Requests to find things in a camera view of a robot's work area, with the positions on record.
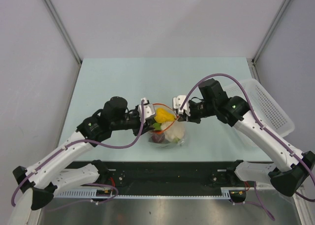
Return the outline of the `yellow pepper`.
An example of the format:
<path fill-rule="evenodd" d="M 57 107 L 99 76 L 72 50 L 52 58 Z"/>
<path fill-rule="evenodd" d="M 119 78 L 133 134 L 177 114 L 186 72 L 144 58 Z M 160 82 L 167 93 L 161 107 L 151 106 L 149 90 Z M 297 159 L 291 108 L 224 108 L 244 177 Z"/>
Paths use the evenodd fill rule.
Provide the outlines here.
<path fill-rule="evenodd" d="M 165 122 L 172 122 L 176 119 L 176 117 L 173 114 L 166 111 L 165 109 L 158 108 L 156 110 L 156 116 L 154 117 L 154 119 L 157 123 L 162 124 Z"/>

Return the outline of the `dark red plum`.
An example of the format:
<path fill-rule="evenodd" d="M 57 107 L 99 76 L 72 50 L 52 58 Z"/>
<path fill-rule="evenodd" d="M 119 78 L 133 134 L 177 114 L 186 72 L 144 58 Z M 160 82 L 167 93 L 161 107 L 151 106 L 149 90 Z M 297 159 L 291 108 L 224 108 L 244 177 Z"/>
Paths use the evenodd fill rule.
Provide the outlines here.
<path fill-rule="evenodd" d="M 151 136 L 151 140 L 154 143 L 162 144 L 164 142 L 164 140 L 165 140 L 165 136 L 164 136 L 164 134 L 153 134 Z"/>

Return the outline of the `white cauliflower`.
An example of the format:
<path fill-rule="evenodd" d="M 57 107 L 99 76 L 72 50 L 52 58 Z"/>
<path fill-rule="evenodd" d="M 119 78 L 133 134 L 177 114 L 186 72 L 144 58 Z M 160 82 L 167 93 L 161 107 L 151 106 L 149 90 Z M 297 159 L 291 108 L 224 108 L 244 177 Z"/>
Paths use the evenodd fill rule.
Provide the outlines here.
<path fill-rule="evenodd" d="M 185 125 L 183 122 L 174 121 L 162 123 L 161 130 L 164 133 L 165 139 L 173 143 L 177 143 L 183 139 L 185 135 Z"/>

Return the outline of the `clear zip top bag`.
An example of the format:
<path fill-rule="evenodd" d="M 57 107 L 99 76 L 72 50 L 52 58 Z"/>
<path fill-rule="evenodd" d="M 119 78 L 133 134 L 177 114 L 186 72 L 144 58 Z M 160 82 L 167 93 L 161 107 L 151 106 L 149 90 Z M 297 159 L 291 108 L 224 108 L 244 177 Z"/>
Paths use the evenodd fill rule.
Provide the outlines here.
<path fill-rule="evenodd" d="M 186 129 L 179 122 L 179 115 L 163 103 L 153 103 L 156 115 L 147 121 L 150 130 L 146 133 L 148 143 L 155 148 L 182 146 L 186 139 Z"/>

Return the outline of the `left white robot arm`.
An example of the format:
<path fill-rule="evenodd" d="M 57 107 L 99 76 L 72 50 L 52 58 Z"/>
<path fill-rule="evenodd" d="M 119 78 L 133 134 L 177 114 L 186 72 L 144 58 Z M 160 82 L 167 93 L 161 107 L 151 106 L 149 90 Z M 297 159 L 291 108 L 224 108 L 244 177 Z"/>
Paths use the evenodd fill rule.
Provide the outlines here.
<path fill-rule="evenodd" d="M 11 198 L 12 206 L 16 206 L 18 191 L 31 193 L 30 209 L 35 211 L 48 205 L 54 196 L 75 186 L 106 184 L 109 174 L 101 161 L 93 161 L 82 169 L 65 174 L 62 170 L 96 146 L 117 150 L 130 148 L 142 134 L 151 129 L 150 123 L 155 116 L 154 105 L 146 98 L 142 98 L 140 104 L 132 110 L 128 109 L 124 98 L 110 98 L 102 109 L 84 119 L 64 144 L 32 166 L 18 166 L 13 170 L 18 187 Z M 124 146 L 104 143 L 112 132 L 129 129 L 136 137 L 131 143 Z"/>

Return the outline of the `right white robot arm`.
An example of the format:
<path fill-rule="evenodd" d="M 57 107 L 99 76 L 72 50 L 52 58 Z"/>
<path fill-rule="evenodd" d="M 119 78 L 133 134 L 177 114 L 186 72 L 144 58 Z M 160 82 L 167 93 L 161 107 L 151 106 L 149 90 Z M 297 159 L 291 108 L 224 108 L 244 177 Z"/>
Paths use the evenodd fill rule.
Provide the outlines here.
<path fill-rule="evenodd" d="M 230 185 L 239 186 L 244 181 L 262 182 L 272 185 L 285 196 L 293 196 L 308 177 L 315 177 L 312 174 L 314 153 L 295 148 L 264 123 L 255 113 L 247 94 L 229 97 L 212 76 L 194 87 L 201 92 L 200 102 L 194 102 L 186 95 L 173 98 L 172 107 L 180 121 L 199 124 L 201 119 L 215 116 L 244 134 L 272 160 L 269 164 L 236 161 L 227 173 Z"/>

